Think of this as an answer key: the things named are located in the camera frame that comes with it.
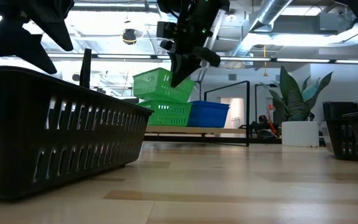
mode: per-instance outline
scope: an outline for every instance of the black antenna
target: black antenna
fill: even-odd
[[[85,49],[80,72],[80,86],[90,88],[92,50]]]

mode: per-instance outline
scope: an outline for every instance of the black cable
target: black cable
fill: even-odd
[[[188,3],[187,0],[180,1],[180,12],[179,12],[178,24],[185,22],[187,19],[188,6],[189,6],[187,3]]]
[[[175,16],[177,19],[179,19],[178,15],[176,15],[175,12],[173,12],[171,9],[168,10],[168,12],[169,12],[170,14],[172,14],[173,16]]]
[[[314,8],[314,7],[318,7],[320,10],[321,10],[321,12],[324,12],[324,10],[320,7],[320,6],[318,6],[318,5],[312,5],[303,15],[305,16],[312,8]]]

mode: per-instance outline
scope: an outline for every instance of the stacked baskets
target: stacked baskets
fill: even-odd
[[[172,73],[164,68],[134,76],[134,95],[145,100],[139,105],[155,111],[149,125],[187,126],[191,110],[191,103],[187,101],[195,83],[186,79],[172,88],[171,79]]]

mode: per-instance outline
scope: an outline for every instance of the security camera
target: security camera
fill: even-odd
[[[124,33],[122,34],[122,40],[127,45],[136,44],[135,30],[134,29],[125,29]]]

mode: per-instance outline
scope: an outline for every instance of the snake plant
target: snake plant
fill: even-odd
[[[275,91],[269,90],[268,86],[261,83],[269,90],[274,100],[284,105],[287,121],[306,121],[310,115],[311,109],[316,104],[316,100],[320,92],[331,81],[332,72],[326,75],[321,82],[319,79],[313,86],[308,88],[308,77],[300,90],[295,79],[288,74],[284,67],[280,71],[280,83],[274,82],[279,87],[282,97]]]

